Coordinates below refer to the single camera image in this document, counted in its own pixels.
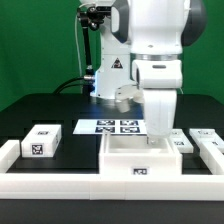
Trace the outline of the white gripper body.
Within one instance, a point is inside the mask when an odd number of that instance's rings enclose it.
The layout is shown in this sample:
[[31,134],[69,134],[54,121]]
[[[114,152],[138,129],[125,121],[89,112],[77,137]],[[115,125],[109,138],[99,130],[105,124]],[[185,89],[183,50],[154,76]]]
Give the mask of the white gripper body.
[[143,115],[149,137],[167,137],[173,129],[177,93],[175,90],[144,90]]

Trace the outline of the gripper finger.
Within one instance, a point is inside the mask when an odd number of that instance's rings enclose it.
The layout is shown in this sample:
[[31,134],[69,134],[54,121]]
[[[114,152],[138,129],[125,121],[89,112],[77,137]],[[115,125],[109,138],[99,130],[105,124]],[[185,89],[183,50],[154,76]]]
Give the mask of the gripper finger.
[[147,137],[147,142],[148,142],[149,145],[157,145],[158,144],[158,138]]

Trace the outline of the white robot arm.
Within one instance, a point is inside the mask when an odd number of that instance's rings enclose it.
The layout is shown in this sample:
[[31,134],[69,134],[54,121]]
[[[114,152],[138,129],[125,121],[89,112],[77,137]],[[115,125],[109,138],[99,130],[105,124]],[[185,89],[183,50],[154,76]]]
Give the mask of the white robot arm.
[[94,75],[94,98],[113,100],[129,110],[131,99],[143,106],[148,139],[171,134],[182,87],[185,46],[206,26],[203,0],[80,0],[83,28],[99,30],[101,64]]

